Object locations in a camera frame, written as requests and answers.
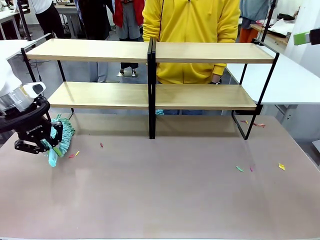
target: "red jacket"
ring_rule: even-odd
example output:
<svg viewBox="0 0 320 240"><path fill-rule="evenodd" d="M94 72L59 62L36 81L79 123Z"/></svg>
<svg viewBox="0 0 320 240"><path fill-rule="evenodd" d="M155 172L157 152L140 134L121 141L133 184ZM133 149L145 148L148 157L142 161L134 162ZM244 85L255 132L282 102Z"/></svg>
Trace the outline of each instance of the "red jacket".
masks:
<svg viewBox="0 0 320 240"><path fill-rule="evenodd" d="M124 22L123 8L121 0L114 0L115 10L113 15L113 22L118 27L122 28ZM142 11L145 8L145 0L133 0L133 7L135 11L136 23L140 26L144 23Z"/></svg>

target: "person in red jacket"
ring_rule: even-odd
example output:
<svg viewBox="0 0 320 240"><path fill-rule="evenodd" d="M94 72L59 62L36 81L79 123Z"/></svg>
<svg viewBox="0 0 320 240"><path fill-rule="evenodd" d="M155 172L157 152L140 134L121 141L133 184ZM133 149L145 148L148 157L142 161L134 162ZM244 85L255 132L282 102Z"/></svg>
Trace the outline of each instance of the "person in red jacket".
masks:
<svg viewBox="0 0 320 240"><path fill-rule="evenodd" d="M144 23L142 11L145 0L112 0L114 15L113 22L116 25L116 33L120 41L138 42L140 37L140 25ZM132 76L136 76L138 63L122 62L120 73L124 74L126 68L131 67Z"/></svg>

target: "yellow hoodie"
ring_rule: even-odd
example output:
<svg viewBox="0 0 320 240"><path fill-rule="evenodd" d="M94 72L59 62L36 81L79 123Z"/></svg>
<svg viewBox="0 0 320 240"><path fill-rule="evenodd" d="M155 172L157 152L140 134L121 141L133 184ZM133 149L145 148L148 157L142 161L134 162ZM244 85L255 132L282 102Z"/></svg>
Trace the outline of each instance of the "yellow hoodie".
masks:
<svg viewBox="0 0 320 240"><path fill-rule="evenodd" d="M159 42L234 43L239 4L239 0L146 0L143 39L158 39L161 22ZM163 84L208 84L225 67L223 63L160 63L157 77Z"/></svg>

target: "microfiber duster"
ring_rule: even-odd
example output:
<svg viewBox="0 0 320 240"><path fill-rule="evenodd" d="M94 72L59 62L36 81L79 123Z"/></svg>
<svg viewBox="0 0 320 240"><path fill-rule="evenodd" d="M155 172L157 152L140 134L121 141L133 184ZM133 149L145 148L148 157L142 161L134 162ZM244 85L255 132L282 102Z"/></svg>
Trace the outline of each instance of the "microfiber duster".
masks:
<svg viewBox="0 0 320 240"><path fill-rule="evenodd" d="M70 147L70 142L72 136L75 134L75 129L72 127L69 119L61 117L61 114L58 114L57 117L51 121L53 123L61 122L63 126L62 139L58 146L52 147L46 140L42 141L48 148L50 148L49 153L47 153L47 156L49 157L48 162L50 166L54 168L57 165L58 157L63 157ZM57 130L52 127L50 136L54 138L56 134Z"/></svg>

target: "gray floor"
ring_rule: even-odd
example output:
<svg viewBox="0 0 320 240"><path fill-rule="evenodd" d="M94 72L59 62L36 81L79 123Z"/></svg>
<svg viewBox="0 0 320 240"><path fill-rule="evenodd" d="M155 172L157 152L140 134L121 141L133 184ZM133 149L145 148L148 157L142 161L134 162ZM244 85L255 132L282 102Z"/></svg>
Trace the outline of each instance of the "gray floor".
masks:
<svg viewBox="0 0 320 240"><path fill-rule="evenodd" d="M29 30L32 32L32 39L37 39L43 35L43 32L38 25L29 26ZM116 33L112 31L110 33L110 40L119 40ZM31 77L28 73L26 64L22 60L21 55L17 55L9 60L14 73L22 81L23 84L32 82ZM41 76L42 81L46 85L46 90L44 92L45 97L50 97L51 94L60 86L63 82L62 77L58 68L56 61L37 61L37 63L32 60L31 65L33 67L33 72L39 79ZM89 72L87 62L74 62L74 61L64 61L62 62L64 74L67 81L70 82L88 82ZM120 70L119 62L110 62L108 69L107 82L109 83L135 83L135 84L146 84L147 83L147 67L144 64L140 64L137 69L138 77L118 77L117 74ZM230 74L225 70L222 76L222 84L228 84L230 81ZM55 108L51 109L54 112L66 113L69 109ZM103 114L122 114L122 115L140 115L147 114L147 111L143 110L116 110L116 109L75 109L77 113L103 113ZM205 111L206 115L220 115L221 111ZM299 142L301 148L310 156L314 162L320 165L320 154L315 151L311 142Z"/></svg>

